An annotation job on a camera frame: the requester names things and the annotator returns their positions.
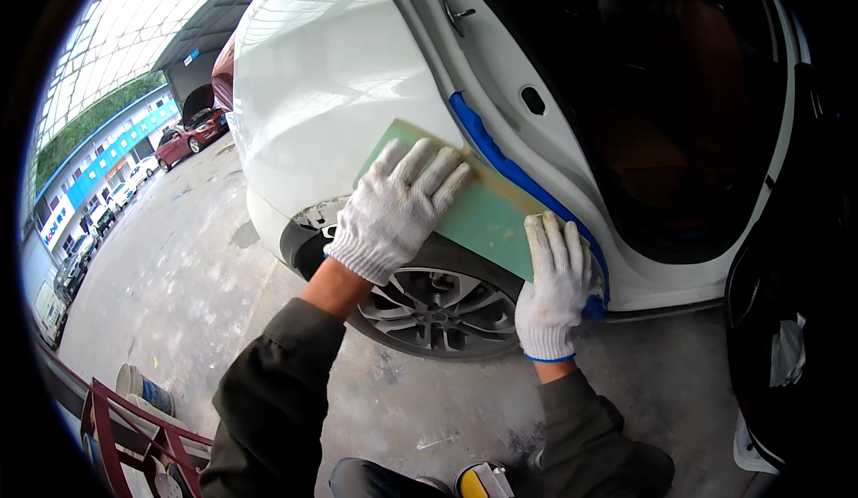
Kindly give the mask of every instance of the open car door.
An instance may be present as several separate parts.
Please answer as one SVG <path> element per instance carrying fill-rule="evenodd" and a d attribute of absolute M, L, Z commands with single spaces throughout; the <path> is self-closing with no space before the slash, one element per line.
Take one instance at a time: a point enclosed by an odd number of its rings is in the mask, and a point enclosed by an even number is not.
<path fill-rule="evenodd" d="M 771 196 L 735 256 L 724 296 L 741 412 L 735 460 L 745 470 L 780 471 L 776 486 L 805 480 L 799 474 L 809 466 L 838 456 L 826 444 L 836 434 L 820 428 L 837 421 L 836 389 L 827 383 L 848 371 L 837 360 L 848 354 L 843 329 L 854 317 L 844 276 L 854 268 L 853 143 L 812 67 L 795 72 L 788 154 L 766 179 Z"/>

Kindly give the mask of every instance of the white cloth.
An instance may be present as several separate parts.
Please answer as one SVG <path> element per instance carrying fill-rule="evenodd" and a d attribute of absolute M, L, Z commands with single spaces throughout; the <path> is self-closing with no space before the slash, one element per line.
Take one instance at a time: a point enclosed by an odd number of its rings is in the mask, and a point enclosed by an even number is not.
<path fill-rule="evenodd" d="M 386 285 L 417 255 L 472 176 L 448 146 L 436 151 L 430 139 L 420 139 L 409 151 L 393 139 L 336 215 L 334 241 L 324 252 L 361 278 Z"/>
<path fill-rule="evenodd" d="M 561 235 L 551 212 L 524 219 L 533 283 L 525 282 L 516 305 L 516 332 L 524 354 L 540 362 L 558 362 L 575 354 L 570 332 L 581 323 L 590 277 L 589 251 L 578 228 L 566 223 Z"/>

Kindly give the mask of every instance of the mobil sign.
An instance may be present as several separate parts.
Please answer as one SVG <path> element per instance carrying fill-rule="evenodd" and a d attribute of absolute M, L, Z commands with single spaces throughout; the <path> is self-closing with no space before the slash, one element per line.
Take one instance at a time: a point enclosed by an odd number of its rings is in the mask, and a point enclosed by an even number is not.
<path fill-rule="evenodd" d="M 63 233 L 63 229 L 69 224 L 71 214 L 75 212 L 75 208 L 71 207 L 69 197 L 63 195 L 59 200 L 59 204 L 50 212 L 48 222 L 42 227 L 42 243 L 48 246 L 48 250 L 53 250 L 54 246 L 59 241 L 59 235 Z"/>

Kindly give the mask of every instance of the red car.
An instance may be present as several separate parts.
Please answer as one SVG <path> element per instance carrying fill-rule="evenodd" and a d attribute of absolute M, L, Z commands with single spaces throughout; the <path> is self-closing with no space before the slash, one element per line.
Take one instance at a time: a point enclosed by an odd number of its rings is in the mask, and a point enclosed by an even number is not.
<path fill-rule="evenodd" d="M 229 131 L 223 109 L 214 108 L 212 85 L 203 85 L 188 95 L 182 107 L 182 121 L 164 131 L 158 143 L 156 158 L 164 172 L 178 160 L 198 153 Z"/>

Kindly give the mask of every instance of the car wheel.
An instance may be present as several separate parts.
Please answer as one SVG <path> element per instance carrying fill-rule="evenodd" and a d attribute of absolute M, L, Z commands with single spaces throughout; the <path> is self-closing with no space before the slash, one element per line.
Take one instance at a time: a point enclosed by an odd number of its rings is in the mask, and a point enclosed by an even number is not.
<path fill-rule="evenodd" d="M 433 234 L 391 282 L 375 287 L 349 324 L 409 355 L 481 360 L 519 351 L 515 308 L 523 281 Z"/>

